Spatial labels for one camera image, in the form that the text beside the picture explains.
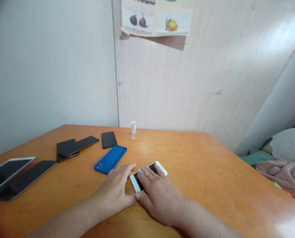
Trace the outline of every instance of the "wood grain wall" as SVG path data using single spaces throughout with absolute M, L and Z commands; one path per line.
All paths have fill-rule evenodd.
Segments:
M 122 33 L 112 2 L 120 127 L 208 132 L 235 150 L 294 53 L 295 0 L 194 0 L 190 36 L 153 39 Z

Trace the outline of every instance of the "small spray bottle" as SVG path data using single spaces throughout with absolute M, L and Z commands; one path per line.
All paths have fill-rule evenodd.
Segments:
M 131 122 L 130 124 L 132 124 L 131 137 L 132 137 L 132 139 L 136 139 L 136 124 L 135 124 L 135 121 Z

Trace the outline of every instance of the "white wall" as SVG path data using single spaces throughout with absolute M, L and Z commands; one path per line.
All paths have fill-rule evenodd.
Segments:
M 246 155 L 249 149 L 258 149 L 266 139 L 294 125 L 295 54 L 238 146 L 236 154 Z
M 0 153 L 63 124 L 118 126 L 111 1 L 0 1 Z
M 233 151 L 295 49 L 295 0 L 194 0 L 186 40 L 122 35 L 120 0 L 113 16 L 120 127 L 208 132 Z

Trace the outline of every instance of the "pink blanket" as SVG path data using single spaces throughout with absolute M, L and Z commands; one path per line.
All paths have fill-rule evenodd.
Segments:
M 258 162 L 256 170 L 281 187 L 295 192 L 295 161 L 275 160 Z

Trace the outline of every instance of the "poster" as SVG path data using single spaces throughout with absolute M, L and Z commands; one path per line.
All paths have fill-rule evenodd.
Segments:
M 121 30 L 157 37 L 190 33 L 193 0 L 122 0 Z

